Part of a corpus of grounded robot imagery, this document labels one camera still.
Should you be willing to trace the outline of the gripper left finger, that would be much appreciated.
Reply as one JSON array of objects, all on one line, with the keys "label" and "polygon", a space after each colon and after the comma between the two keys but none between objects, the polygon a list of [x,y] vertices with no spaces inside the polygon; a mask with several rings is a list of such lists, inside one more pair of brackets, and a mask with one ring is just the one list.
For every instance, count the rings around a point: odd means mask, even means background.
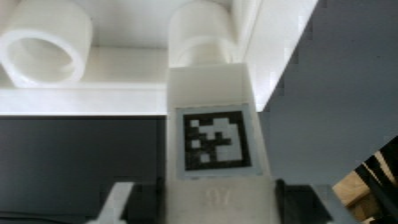
[{"label": "gripper left finger", "polygon": [[88,224],[127,224],[122,219],[136,183],[118,182],[111,189],[99,218]]}]

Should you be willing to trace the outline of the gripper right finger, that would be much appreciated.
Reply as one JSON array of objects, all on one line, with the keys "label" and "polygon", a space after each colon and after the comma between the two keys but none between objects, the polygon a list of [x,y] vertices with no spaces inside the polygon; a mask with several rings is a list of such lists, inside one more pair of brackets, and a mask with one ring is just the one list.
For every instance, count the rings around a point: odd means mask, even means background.
[{"label": "gripper right finger", "polygon": [[328,224],[361,224],[345,208],[333,187],[329,185],[314,185],[314,190],[331,215]]}]

